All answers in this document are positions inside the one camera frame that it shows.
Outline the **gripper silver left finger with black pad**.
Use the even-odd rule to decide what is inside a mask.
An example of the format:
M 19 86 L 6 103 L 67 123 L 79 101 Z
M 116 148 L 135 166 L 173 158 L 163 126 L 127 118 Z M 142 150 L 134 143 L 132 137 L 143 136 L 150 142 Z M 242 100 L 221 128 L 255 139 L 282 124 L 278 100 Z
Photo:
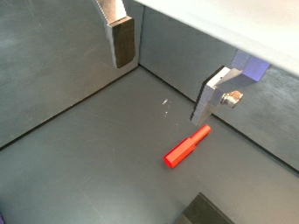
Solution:
M 127 15 L 123 0 L 94 0 L 107 29 L 107 39 L 116 68 L 124 67 L 136 56 L 135 20 Z

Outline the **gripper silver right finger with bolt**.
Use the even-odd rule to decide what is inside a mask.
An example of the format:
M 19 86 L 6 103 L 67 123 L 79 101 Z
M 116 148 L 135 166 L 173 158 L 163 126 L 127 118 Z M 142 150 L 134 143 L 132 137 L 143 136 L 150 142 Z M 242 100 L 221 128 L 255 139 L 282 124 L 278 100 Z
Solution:
M 258 83 L 270 67 L 267 61 L 237 50 L 230 66 L 222 66 L 202 83 L 191 122 L 202 124 L 222 105 L 234 109 L 245 95 L 239 90 Z

